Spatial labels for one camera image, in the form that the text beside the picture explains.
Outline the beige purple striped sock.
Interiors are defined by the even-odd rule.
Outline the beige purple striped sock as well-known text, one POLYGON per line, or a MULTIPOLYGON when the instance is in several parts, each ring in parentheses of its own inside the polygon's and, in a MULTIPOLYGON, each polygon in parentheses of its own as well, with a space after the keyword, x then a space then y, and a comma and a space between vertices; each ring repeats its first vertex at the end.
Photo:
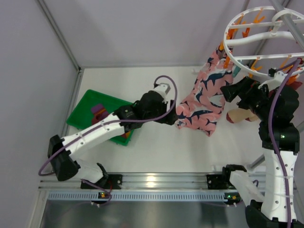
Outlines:
POLYGON ((258 117, 250 109, 236 108, 227 112, 226 120, 232 124, 235 124, 243 120, 254 122, 258 120, 258 117))

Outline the white round clip hanger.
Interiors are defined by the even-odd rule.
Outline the white round clip hanger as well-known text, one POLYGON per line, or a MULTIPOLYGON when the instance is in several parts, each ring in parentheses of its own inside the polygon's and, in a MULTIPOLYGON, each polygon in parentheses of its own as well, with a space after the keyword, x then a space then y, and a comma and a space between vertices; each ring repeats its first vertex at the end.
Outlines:
MULTIPOLYGON (((270 22, 261 22, 260 20, 255 20, 252 23, 249 24, 241 24, 238 23, 236 24, 237 20, 241 20, 246 14, 252 13, 257 11, 259 14, 261 14, 262 11, 264 10, 274 10, 273 6, 262 6, 262 7, 255 7, 251 9, 247 9, 239 14, 237 14, 227 25, 224 38, 223 38, 223 48, 227 54, 227 57, 241 70, 246 71, 248 74, 251 74, 253 76, 268 76, 268 74, 260 73, 256 69, 249 68, 245 66, 242 61, 243 60, 253 60, 254 62, 257 62, 259 60, 263 59, 279 59, 279 58, 303 58, 304 53, 299 52, 299 53, 287 53, 287 54, 273 54, 273 55, 258 55, 254 54, 251 56, 233 56, 232 51, 230 51, 231 47, 234 46, 241 46, 241 45, 247 45, 252 42, 256 41, 262 41, 262 40, 269 40, 269 39, 274 39, 274 38, 286 38, 289 40, 293 40, 296 42, 296 40, 293 38, 292 34, 289 32, 289 28, 284 24, 284 22, 281 19, 277 19, 276 23, 273 23, 272 21, 270 22), (233 36, 231 34, 231 31, 235 31, 236 29, 250 29, 250 28, 255 28, 255 27, 267 27, 271 26, 272 29, 267 32, 262 32, 262 33, 257 33, 251 36, 245 35, 243 38, 239 39, 233 39, 233 36)), ((304 22, 304 15, 292 10, 292 15, 291 18, 294 21, 294 23, 297 24, 302 24, 304 22)))

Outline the maroon purple orange sock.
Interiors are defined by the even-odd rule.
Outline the maroon purple orange sock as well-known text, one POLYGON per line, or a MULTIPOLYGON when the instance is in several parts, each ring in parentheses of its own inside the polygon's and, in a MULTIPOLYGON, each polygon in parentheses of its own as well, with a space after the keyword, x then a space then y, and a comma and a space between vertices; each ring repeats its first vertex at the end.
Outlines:
POLYGON ((91 113, 93 114, 93 118, 91 120, 92 125, 105 119, 110 114, 102 104, 93 106, 91 108, 91 113))

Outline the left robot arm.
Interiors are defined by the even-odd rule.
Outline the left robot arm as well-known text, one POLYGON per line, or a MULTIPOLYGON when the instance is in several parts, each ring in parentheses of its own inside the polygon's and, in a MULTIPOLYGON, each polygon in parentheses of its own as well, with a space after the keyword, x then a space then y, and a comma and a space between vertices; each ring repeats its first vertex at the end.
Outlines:
POLYGON ((124 105, 100 122, 73 135, 49 140, 47 157, 58 181, 78 178, 93 188, 107 184, 109 175, 100 163, 89 163, 81 156, 89 149, 113 137, 134 129, 146 122, 173 125, 177 120, 176 99, 167 102, 166 93, 151 90, 133 104, 124 105))

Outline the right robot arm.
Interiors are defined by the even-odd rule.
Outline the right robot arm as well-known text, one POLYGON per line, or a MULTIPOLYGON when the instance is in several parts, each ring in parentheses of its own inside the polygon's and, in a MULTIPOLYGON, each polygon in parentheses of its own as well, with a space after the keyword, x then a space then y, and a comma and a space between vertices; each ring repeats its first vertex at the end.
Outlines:
POLYGON ((259 137, 266 165, 266 187, 261 193, 241 165, 223 168, 226 181, 236 188, 251 228, 301 228, 294 209, 294 170, 300 135, 291 122, 299 106, 298 93, 288 85, 270 88, 249 77, 221 87, 227 102, 239 97, 238 107, 259 119, 259 137))

